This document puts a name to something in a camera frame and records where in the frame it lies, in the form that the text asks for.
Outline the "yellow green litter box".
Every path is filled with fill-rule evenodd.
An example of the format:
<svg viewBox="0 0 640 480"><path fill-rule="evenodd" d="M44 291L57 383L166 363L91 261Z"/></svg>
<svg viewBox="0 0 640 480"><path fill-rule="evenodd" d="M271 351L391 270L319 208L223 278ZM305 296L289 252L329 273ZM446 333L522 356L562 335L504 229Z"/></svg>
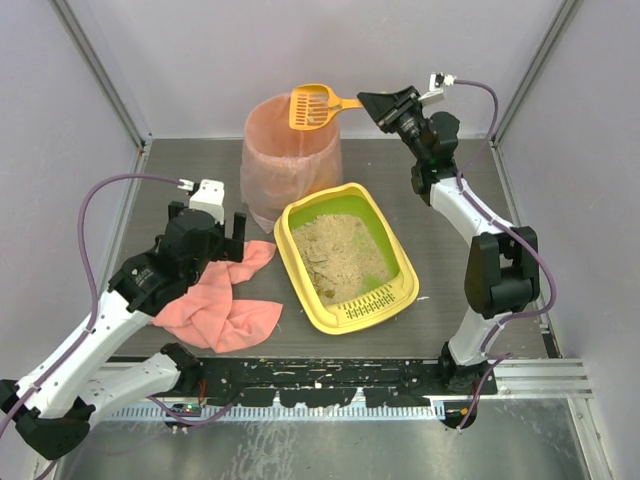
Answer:
<svg viewBox="0 0 640 480"><path fill-rule="evenodd" d="M324 214L351 214L363 220L380 249L392 279L350 301L321 303L292 231ZM417 297L419 280L404 249L370 193L358 183L325 189L289 204L277 219L274 237L286 272L311 324L330 335L377 325L408 307Z"/></svg>

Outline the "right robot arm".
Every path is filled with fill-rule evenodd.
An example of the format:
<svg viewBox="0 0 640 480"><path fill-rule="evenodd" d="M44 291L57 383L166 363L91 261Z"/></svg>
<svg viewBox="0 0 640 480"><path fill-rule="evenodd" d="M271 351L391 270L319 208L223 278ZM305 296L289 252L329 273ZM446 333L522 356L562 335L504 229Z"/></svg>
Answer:
<svg viewBox="0 0 640 480"><path fill-rule="evenodd" d="M458 119L448 112L426 116L418 90L360 92L364 110L386 134L396 134L415 158L414 192L444 216L469 247L464 292L468 310L441 350L437 378L444 385L474 380L488 367L488 353L508 319L540 292L538 239L491 211L471 190L455 162Z"/></svg>

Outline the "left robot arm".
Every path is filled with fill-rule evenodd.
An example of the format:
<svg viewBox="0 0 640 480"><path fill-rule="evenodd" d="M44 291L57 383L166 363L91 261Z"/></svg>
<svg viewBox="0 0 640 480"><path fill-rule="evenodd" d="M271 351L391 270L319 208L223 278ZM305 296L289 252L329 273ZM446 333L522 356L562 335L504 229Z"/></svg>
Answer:
<svg viewBox="0 0 640 480"><path fill-rule="evenodd" d="M210 263L242 261L246 220L235 213L227 236L224 223L210 212L170 203L164 233L122 264L96 311L30 374L2 380L4 420L14 423L28 446L58 460L127 404L172 390L189 394L200 386L201 362L177 343L108 379L93 376L127 339L184 296Z"/></svg>

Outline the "orange litter scoop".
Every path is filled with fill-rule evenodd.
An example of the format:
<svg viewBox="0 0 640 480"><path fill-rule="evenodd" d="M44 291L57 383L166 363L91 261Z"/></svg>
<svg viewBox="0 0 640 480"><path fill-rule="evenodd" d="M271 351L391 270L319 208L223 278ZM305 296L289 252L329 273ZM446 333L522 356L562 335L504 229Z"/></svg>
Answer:
<svg viewBox="0 0 640 480"><path fill-rule="evenodd" d="M318 130L339 113L354 109L363 109L357 98L339 97L324 84L304 84L291 91L288 125L297 131Z"/></svg>

